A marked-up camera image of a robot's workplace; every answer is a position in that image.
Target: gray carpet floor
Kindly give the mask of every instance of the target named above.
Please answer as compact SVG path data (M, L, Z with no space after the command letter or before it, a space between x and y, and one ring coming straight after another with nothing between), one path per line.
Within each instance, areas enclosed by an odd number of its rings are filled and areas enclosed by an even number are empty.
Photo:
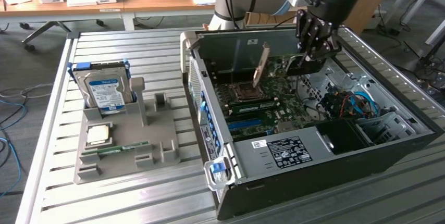
M383 1L383 10L388 10L395 0ZM418 44L423 44L430 35L434 33L436 27L445 19L445 10L435 4L426 3L422 10L416 14L410 26L411 32L403 31L398 37L402 41L411 40ZM188 16L188 17L166 17L160 24L158 28L177 28L200 26L202 23L210 22L212 16ZM161 17L152 18L148 21L141 20L141 23L149 27L156 27L161 22ZM124 30L124 22L120 19L105 20L106 27L96 24L96 21L70 22L67 26L73 31L79 32L97 32ZM33 28L38 28L42 23L31 23ZM63 51L66 32L54 27L41 37L38 37L33 44L37 46L37 51L29 53L23 49L22 40L31 33L31 30L23 30L18 23L10 25L10 29L0 34L0 91L13 88L27 88L41 83L54 82L57 69ZM367 42L381 51L398 44L398 42L381 35L375 31L367 31L363 34ZM444 50L439 52L439 57L444 55ZM416 60L416 55L406 51L406 46L399 46L384 53L384 56L402 65L410 61ZM42 88L35 91L35 94L47 93L50 88ZM23 98L9 98L11 102L22 103ZM37 151L37 143L47 110L49 97L30 99L27 103L29 113L26 118L11 128L7 129L11 141L15 144L17 151L25 169L29 171L31 167L33 156ZM17 107L0 104L0 120L17 110ZM0 161L6 158L6 153L0 153ZM0 169L0 192L6 191L15 183L18 178L18 168L14 157L10 158L6 166ZM14 191L22 191L26 186L27 176L23 175L22 181L14 188ZM14 223L17 212L19 210L22 195L9 195L0 198L0 223Z

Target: office chair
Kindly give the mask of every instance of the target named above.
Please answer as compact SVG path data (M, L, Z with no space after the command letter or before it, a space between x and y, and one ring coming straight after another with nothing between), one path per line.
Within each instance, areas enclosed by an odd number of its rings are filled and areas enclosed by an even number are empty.
M105 26L105 22L102 20L97 20L97 24L100 26ZM67 33L71 32L70 28L65 25L62 21L50 21L45 25L41 26L41 28L37 29L37 31L23 40L22 42L25 43L25 49L30 52L37 50L37 47L29 42L31 42L33 39L35 39L43 32L46 32L53 26L59 26ZM30 24L27 23L21 23L21 28L22 29L30 29Z

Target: blue cable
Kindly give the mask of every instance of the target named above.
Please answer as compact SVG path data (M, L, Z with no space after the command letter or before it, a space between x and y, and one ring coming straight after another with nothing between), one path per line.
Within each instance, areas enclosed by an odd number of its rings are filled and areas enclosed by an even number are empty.
M0 103L10 104L10 105L18 105L23 108L23 113L22 113L22 116L19 117L19 119L13 124L0 128L0 130L6 130L7 128L10 128L13 125L15 125L26 117L26 114L27 114L29 110L27 110L27 106L21 104L21 103L11 103L11 102L3 101L3 100L0 100Z
M21 180L22 180L22 170L21 170L21 163L19 163L19 158L18 158L18 155L17 155L17 151L15 151L15 147L13 145L13 143L9 142L7 139L5 138L0 138L0 141L6 142L10 147L11 147L11 150L13 150L13 154L14 154L14 158L15 158L15 162L17 162L17 167L19 169L19 178L15 182L15 184L9 188L9 190L6 192L3 192L3 194L0 195L0 198L14 189L14 187L19 184Z
M356 92L355 95L360 95L360 96L363 96L363 97L369 101L369 104L371 104L372 107L375 108L376 115L379 116L379 109L377 109L377 106L376 106L376 102L372 100L372 98L369 97L369 95L368 95L365 92L363 92L363 91ZM359 111L360 113L363 113L361 110L360 110L360 108L359 108L357 105L356 105L355 96L352 97L351 102L352 102L352 104L355 105L355 108L357 109L357 111Z

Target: motherboard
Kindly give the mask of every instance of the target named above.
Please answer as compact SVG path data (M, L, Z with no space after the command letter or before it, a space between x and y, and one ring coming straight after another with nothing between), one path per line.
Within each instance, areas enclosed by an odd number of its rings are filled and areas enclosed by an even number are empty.
M320 120L299 97L299 80L285 75L289 58L269 58L257 86L253 79L214 84L234 141L293 131Z

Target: metal work table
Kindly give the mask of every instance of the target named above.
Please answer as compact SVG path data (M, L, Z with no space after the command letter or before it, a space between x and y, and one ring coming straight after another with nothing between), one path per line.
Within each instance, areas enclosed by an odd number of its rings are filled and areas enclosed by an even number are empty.
M438 223L445 220L443 136L386 173L218 222L182 88L180 34L188 30L198 28L83 33L67 39L17 223ZM359 38L347 30L343 35L379 70L395 72ZM133 76L146 79L145 97L166 91L173 98L182 162L77 185L73 179L83 99L66 72L67 62L124 58L132 62ZM410 99L419 103L430 100L416 92L414 84L399 83L399 79L398 75L390 80ZM431 110L427 114L445 127L443 113Z

